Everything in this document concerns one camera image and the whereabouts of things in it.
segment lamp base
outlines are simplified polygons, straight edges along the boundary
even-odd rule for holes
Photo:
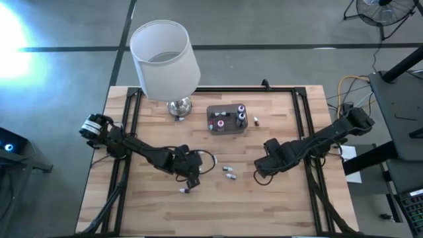
[[[186,97],[175,102],[168,102],[167,110],[172,116],[184,117],[191,112],[191,100]]]

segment pink cap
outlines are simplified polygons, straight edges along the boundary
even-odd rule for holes
[[[223,127],[224,124],[225,123],[223,122],[223,120],[220,120],[220,121],[217,122],[217,126],[219,126],[219,127]]]

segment small vial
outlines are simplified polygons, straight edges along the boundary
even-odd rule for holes
[[[245,107],[243,105],[238,106],[238,113],[243,113],[245,111]]]
[[[220,120],[217,122],[217,131],[218,132],[222,132],[223,131],[223,126],[225,125],[225,123],[223,122],[223,120]]]
[[[236,175],[231,175],[231,174],[226,174],[226,177],[228,177],[228,178],[230,178],[232,180],[237,179],[237,176]]]
[[[190,193],[190,190],[189,190],[189,189],[187,189],[187,188],[181,188],[181,189],[179,190],[179,192],[180,192],[180,193]]]
[[[254,125],[256,125],[256,126],[259,126],[260,125],[260,123],[258,122],[258,118],[257,117],[254,117]]]
[[[244,125],[245,113],[240,113],[237,118],[237,126],[241,127]]]
[[[223,166],[222,169],[223,169],[223,171],[233,171],[233,169],[231,167],[228,167],[228,166]]]

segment white paper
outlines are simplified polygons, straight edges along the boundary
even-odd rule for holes
[[[344,162],[357,157],[356,148],[354,146],[348,146],[348,145],[341,145],[342,148],[342,158],[344,158]],[[362,183],[362,177],[360,175],[360,172],[355,172],[351,175],[347,175],[346,177],[347,182],[357,182]]]

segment table lamp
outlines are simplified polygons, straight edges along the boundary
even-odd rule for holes
[[[173,116],[189,114],[188,97],[201,73],[186,29],[170,20],[154,20],[134,32],[130,49],[148,99],[168,102]]]

